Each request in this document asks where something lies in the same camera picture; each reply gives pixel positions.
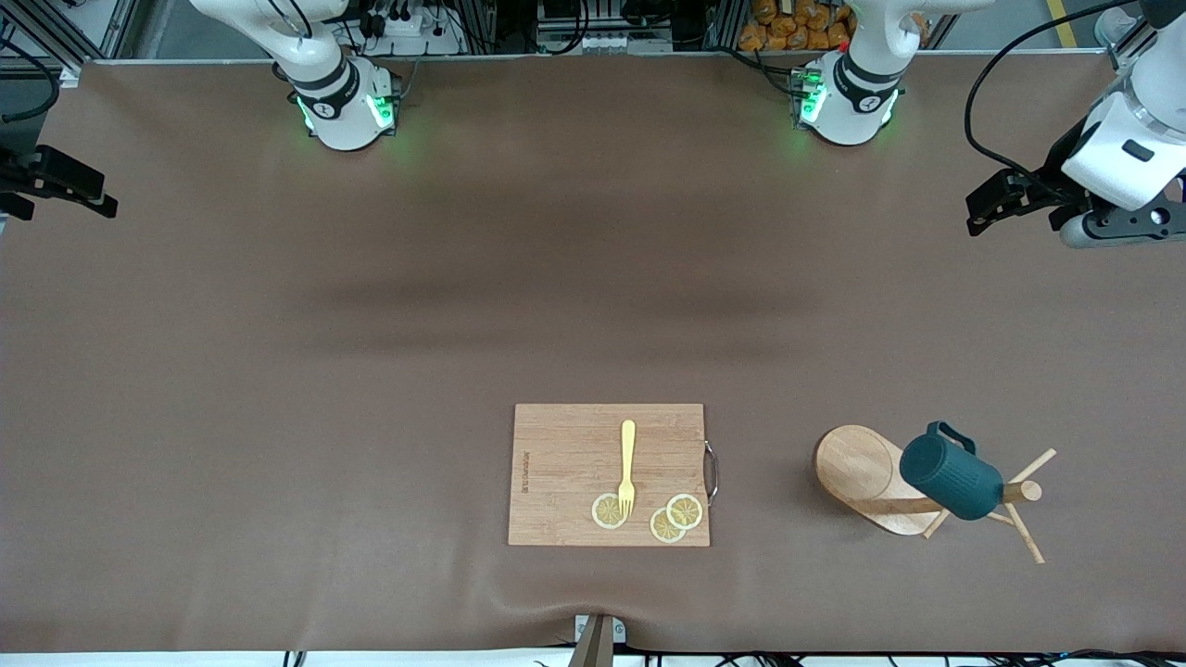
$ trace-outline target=lemon slice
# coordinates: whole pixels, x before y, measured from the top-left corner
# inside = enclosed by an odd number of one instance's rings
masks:
[[[655,535],[656,540],[665,545],[678,542],[686,532],[676,528],[668,521],[665,507],[656,509],[655,514],[651,515],[651,534]]]
[[[680,494],[668,501],[665,508],[668,521],[681,531],[691,531],[700,526],[700,520],[704,517],[704,508],[691,494]]]
[[[618,494],[601,494],[593,501],[593,521],[608,531],[626,522],[626,517],[618,512]]]

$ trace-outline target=pile of potatoes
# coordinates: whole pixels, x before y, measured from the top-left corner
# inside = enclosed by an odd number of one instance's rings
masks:
[[[856,14],[848,5],[833,7],[816,0],[795,0],[795,12],[779,11],[778,0],[753,0],[753,21],[741,30],[740,51],[825,51],[856,32]]]

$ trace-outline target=yellow tape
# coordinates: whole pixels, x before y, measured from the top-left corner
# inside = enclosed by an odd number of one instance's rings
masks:
[[[1050,18],[1060,19],[1066,15],[1066,7],[1063,6],[1063,0],[1046,0],[1046,6],[1050,7]],[[1071,24],[1063,24],[1054,28],[1058,32],[1058,42],[1063,45],[1063,49],[1075,49],[1079,44],[1075,40],[1075,32],[1071,31]]]

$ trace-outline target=mug handle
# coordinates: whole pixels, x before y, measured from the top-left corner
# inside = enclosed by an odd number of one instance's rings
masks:
[[[963,449],[968,450],[968,453],[976,456],[976,443],[971,438],[964,436],[959,431],[956,431],[946,421],[932,421],[926,425],[926,432],[931,436],[938,436],[940,432],[948,438],[955,440],[956,443],[963,445]]]

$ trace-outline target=cutting board handle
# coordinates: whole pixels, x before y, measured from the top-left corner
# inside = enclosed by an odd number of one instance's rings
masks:
[[[713,507],[713,498],[716,497],[716,491],[720,490],[720,464],[716,460],[716,452],[713,451],[713,445],[704,440],[704,493],[708,494],[708,507]]]

